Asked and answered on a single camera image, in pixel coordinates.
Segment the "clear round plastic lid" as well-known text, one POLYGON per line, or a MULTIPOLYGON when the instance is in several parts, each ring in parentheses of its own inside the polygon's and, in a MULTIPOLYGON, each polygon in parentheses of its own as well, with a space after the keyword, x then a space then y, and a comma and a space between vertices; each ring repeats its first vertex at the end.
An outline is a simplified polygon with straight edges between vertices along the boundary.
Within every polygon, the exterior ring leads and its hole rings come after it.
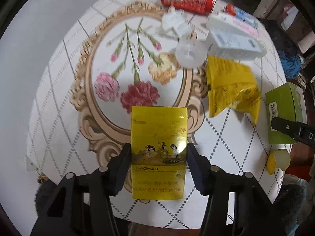
POLYGON ((180 40, 175 49, 175 56, 181 67, 195 69, 202 66, 208 51, 199 40, 180 40))

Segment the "yellow lemon peel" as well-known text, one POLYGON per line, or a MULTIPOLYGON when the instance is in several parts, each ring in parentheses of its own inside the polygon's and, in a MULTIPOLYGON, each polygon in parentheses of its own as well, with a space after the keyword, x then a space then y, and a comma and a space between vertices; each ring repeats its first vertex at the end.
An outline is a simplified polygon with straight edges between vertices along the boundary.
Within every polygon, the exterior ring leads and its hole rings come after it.
POLYGON ((287 149, 272 150, 266 163, 267 172, 272 175, 277 168, 286 171, 290 166, 290 161, 291 158, 287 149))

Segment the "yellow snack wrapper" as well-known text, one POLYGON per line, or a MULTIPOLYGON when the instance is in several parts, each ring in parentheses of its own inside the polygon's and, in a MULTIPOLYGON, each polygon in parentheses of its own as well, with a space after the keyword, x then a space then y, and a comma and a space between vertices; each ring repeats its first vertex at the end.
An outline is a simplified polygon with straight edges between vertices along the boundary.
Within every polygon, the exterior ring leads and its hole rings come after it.
POLYGON ((209 116, 215 117, 226 108, 251 116, 256 125, 261 93, 255 75, 247 65, 219 58, 207 58, 209 116))

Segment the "yellow cigarette pack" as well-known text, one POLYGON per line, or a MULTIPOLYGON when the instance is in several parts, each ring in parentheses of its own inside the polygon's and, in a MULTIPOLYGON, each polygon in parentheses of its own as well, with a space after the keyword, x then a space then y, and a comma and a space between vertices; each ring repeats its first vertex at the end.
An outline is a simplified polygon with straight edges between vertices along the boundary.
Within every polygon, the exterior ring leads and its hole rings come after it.
POLYGON ((131 115, 132 196, 179 200, 184 196, 187 109, 133 107, 131 115))

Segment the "crumpled white plastic tray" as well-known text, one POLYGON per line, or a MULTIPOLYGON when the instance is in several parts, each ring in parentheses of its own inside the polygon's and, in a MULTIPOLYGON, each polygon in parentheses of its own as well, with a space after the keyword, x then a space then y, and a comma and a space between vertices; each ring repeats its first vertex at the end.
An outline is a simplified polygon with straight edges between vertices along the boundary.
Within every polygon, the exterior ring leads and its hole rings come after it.
POLYGON ((193 30, 186 22, 182 10, 176 10, 171 6, 168 12, 162 16, 161 25, 155 29, 155 33, 180 40, 190 38, 193 30))

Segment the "grey white carton box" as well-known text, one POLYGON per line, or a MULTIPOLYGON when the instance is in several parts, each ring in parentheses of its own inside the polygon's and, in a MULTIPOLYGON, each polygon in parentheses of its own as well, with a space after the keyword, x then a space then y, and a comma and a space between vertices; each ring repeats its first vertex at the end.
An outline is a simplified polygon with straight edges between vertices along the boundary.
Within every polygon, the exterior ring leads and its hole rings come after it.
POLYGON ((204 45, 209 55, 220 58, 253 61, 267 54, 259 38, 222 22, 216 14, 208 16, 206 26, 209 30, 204 45))

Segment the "pink white medicine box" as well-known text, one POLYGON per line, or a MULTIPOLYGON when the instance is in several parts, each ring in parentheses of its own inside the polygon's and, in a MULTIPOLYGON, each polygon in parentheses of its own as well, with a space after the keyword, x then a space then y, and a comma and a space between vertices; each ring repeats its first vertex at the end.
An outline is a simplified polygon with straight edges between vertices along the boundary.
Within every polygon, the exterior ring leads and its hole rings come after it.
POLYGON ((218 12, 217 16, 222 22, 228 24, 229 26, 238 28, 239 30, 245 32, 246 34, 249 34, 252 37, 259 38, 258 29, 251 26, 249 23, 246 23, 225 12, 218 12))

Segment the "white floral tablecloth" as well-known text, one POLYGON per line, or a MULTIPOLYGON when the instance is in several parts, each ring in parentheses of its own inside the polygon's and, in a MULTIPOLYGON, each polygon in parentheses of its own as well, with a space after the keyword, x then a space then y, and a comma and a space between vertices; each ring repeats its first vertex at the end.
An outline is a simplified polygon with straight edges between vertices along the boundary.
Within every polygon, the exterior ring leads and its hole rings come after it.
MULTIPOLYGON (((98 0, 77 20, 51 57, 33 101, 27 157, 58 184, 67 173, 92 173, 119 155, 131 141, 136 111, 186 111, 187 140, 198 153, 227 173, 251 172, 271 202, 284 172, 270 175, 270 151, 291 144, 269 144, 270 113, 265 94, 286 83, 272 38, 258 20, 253 35, 266 55, 240 61, 251 68, 262 95, 258 122, 227 107, 209 117, 207 63, 181 68, 178 41, 158 35, 166 9, 158 0, 98 0)), ((199 229, 207 197, 197 192, 188 167, 183 198, 139 200, 132 196, 131 168, 123 189, 110 197, 114 215, 130 222, 168 229, 199 229)), ((136 190, 179 190, 170 180, 142 180, 136 190)))

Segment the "blue white milk carton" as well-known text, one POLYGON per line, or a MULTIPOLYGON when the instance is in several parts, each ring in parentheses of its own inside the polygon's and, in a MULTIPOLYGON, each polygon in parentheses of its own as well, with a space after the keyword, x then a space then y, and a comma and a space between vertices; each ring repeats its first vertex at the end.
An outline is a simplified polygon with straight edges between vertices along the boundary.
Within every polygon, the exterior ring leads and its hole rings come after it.
POLYGON ((258 28, 258 22, 257 19, 252 16, 251 14, 245 12, 242 9, 239 9, 238 7, 232 5, 232 4, 227 4, 224 8, 224 12, 228 13, 237 19, 251 25, 251 27, 257 29, 258 28))

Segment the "green cardboard box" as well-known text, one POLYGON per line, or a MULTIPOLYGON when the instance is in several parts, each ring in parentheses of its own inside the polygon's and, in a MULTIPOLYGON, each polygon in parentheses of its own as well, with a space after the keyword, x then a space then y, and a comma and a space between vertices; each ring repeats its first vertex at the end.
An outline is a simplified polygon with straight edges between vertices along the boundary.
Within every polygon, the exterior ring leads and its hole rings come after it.
POLYGON ((265 94, 269 122, 274 117, 292 122, 307 123, 307 111, 303 89, 287 82, 265 94))

